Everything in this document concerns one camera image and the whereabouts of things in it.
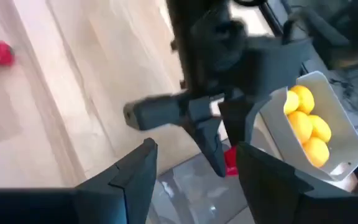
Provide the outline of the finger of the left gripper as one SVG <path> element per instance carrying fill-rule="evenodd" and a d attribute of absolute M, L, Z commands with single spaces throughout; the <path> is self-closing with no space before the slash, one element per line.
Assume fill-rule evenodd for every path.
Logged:
<path fill-rule="evenodd" d="M 188 102 L 182 128 L 193 138 L 215 173 L 225 177 L 223 144 L 218 133 L 221 121 L 219 116 L 212 114 L 206 96 Z"/>
<path fill-rule="evenodd" d="M 247 119 L 253 104 L 244 100 L 223 101 L 218 104 L 226 133 L 231 146 L 240 142 L 250 144 L 253 123 Z"/>

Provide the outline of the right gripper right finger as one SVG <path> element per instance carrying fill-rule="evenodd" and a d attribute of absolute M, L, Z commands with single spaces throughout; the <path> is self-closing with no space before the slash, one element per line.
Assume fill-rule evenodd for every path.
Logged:
<path fill-rule="evenodd" d="M 295 168 L 246 142 L 236 146 L 239 182 L 256 224 L 295 224 L 298 204 L 312 186 Z"/>

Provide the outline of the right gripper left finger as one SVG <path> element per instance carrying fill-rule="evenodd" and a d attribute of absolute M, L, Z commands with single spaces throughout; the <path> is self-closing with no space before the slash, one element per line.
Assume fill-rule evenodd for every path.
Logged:
<path fill-rule="evenodd" d="M 145 224 L 157 175 L 158 145 L 147 138 L 77 186 L 79 224 Z"/>

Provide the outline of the yellow lemon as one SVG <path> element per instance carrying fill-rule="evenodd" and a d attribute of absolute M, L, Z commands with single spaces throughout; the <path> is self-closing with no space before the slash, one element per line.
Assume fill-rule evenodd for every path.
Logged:
<path fill-rule="evenodd" d="M 324 166 L 330 157 L 329 148 L 326 143 L 316 137 L 310 137 L 303 144 L 303 150 L 310 163 L 317 168 Z"/>
<path fill-rule="evenodd" d="M 311 136 L 319 138 L 324 142 L 329 142 L 332 136 L 332 132 L 328 123 L 317 115 L 311 114 L 308 117 L 313 125 Z"/>
<path fill-rule="evenodd" d="M 313 125 L 308 115 L 301 111 L 294 111 L 287 118 L 299 142 L 301 144 L 307 142 L 313 132 Z"/>
<path fill-rule="evenodd" d="M 296 111 L 299 107 L 299 97 L 298 95 L 293 92 L 288 90 L 287 91 L 287 99 L 286 102 L 283 106 L 283 111 L 286 115 Z"/>
<path fill-rule="evenodd" d="M 295 85 L 290 89 L 297 94 L 299 99 L 298 111 L 310 114 L 314 109 L 314 96 L 312 92 L 303 85 Z"/>

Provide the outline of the transparent grey plastic basket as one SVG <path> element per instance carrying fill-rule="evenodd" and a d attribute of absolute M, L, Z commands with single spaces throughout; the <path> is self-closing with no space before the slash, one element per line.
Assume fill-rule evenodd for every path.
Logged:
<path fill-rule="evenodd" d="M 157 177 L 146 224 L 255 224 L 237 176 L 197 154 Z"/>

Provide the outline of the beige plastic basket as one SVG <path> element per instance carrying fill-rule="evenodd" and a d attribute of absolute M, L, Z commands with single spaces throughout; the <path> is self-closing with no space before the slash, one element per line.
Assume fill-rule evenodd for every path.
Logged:
<path fill-rule="evenodd" d="M 311 90 L 315 101 L 312 113 L 331 128 L 330 157 L 324 166 L 317 168 L 310 163 L 283 112 L 286 87 L 271 94 L 271 100 L 260 110 L 261 117 L 284 162 L 322 180 L 342 181 L 358 167 L 358 133 L 323 73 L 311 72 L 296 83 Z"/>

